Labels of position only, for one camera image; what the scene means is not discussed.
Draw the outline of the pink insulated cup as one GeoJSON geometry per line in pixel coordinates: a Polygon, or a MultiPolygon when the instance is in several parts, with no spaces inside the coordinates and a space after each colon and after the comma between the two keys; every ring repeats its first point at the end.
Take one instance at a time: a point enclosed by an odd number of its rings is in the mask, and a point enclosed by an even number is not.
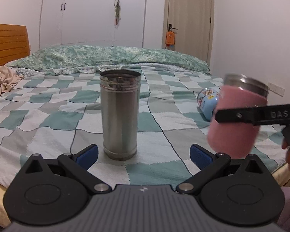
{"type": "Polygon", "coordinates": [[[252,108],[266,106],[267,96],[266,84],[242,74],[227,74],[207,134],[210,147],[235,159],[248,155],[260,129],[252,124],[252,108]]]}

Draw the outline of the blue cartoon insulated cup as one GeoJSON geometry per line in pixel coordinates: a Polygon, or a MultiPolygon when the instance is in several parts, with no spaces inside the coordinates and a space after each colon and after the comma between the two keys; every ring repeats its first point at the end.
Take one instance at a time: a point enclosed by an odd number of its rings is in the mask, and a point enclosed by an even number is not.
{"type": "Polygon", "coordinates": [[[204,88],[197,95],[197,102],[204,117],[210,122],[217,106],[219,93],[214,89],[204,88]]]}

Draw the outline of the tall stainless steel cup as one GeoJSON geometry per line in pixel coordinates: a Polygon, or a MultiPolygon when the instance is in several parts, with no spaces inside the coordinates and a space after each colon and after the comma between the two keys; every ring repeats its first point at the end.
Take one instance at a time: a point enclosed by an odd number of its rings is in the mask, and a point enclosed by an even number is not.
{"type": "Polygon", "coordinates": [[[104,71],[100,86],[104,152],[113,160],[128,160],[137,152],[141,74],[104,71]]]}

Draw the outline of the checkered green bed sheet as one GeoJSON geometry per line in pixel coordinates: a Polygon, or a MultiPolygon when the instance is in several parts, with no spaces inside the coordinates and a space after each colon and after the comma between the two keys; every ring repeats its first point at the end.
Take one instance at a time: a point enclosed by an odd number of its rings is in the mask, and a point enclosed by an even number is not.
{"type": "Polygon", "coordinates": [[[0,97],[0,185],[8,186],[32,154],[46,159],[98,146],[90,172],[107,184],[178,185],[199,169],[194,143],[208,148],[208,121],[197,94],[218,90],[222,79],[157,64],[132,67],[141,74],[137,154],[115,161],[103,151],[99,73],[36,75],[0,97]]]}

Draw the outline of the green floral duvet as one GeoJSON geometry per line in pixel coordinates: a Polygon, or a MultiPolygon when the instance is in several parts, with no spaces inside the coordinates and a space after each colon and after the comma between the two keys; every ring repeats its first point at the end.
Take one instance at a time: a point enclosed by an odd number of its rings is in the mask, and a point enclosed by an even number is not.
{"type": "Polygon", "coordinates": [[[69,73],[74,69],[126,66],[141,63],[172,65],[195,72],[210,73],[205,61],[168,49],[137,47],[101,47],[89,45],[57,46],[40,49],[25,58],[7,64],[11,68],[37,72],[69,73]]]}

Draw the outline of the crumpled beige floral clothing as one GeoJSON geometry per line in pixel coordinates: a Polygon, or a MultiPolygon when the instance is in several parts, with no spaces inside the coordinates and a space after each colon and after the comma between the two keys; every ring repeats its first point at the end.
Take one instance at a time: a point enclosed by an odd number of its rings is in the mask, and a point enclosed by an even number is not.
{"type": "Polygon", "coordinates": [[[11,91],[23,78],[11,68],[0,66],[0,95],[11,91]]]}

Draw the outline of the orange hanging pouch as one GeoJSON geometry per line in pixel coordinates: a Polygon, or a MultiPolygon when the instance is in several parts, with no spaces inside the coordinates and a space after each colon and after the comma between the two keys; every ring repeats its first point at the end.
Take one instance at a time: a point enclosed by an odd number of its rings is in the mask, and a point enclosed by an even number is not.
{"type": "Polygon", "coordinates": [[[167,46],[174,46],[175,45],[175,33],[173,31],[169,30],[166,33],[165,44],[167,46]]]}

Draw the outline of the light wooden door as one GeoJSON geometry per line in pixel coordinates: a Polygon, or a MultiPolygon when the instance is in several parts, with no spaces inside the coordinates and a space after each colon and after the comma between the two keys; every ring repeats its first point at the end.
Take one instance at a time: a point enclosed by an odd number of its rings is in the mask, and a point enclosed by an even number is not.
{"type": "Polygon", "coordinates": [[[210,64],[214,32],[214,0],[165,0],[162,48],[195,56],[210,64]],[[165,44],[168,24],[178,30],[175,45],[165,44]]]}

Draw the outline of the wooden orange headboard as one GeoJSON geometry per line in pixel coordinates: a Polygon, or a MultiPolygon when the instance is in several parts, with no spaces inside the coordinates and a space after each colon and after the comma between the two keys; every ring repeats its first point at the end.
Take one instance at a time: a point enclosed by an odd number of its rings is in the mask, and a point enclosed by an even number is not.
{"type": "Polygon", "coordinates": [[[22,25],[0,24],[0,66],[29,55],[27,28],[22,25]]]}

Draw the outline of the white built-in wardrobe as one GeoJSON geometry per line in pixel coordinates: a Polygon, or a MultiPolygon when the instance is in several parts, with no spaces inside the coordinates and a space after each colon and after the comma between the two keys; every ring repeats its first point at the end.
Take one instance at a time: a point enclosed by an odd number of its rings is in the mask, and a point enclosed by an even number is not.
{"type": "Polygon", "coordinates": [[[39,47],[87,44],[142,47],[146,0],[42,0],[39,47]]]}

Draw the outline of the green hanging ornament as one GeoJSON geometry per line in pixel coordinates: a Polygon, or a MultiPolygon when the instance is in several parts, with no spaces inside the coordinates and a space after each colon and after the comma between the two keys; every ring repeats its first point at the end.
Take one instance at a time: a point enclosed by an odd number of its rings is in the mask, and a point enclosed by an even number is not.
{"type": "Polygon", "coordinates": [[[118,28],[120,21],[120,0],[115,0],[115,27],[118,28]]]}

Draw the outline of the white wall socket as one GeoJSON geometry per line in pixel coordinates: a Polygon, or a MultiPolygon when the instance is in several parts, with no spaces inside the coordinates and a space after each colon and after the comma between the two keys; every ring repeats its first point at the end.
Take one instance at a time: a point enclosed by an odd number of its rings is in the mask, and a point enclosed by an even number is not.
{"type": "Polygon", "coordinates": [[[269,91],[279,95],[280,97],[284,96],[285,88],[283,88],[283,87],[280,87],[280,86],[278,86],[276,84],[268,82],[268,89],[269,89],[269,91]]]}

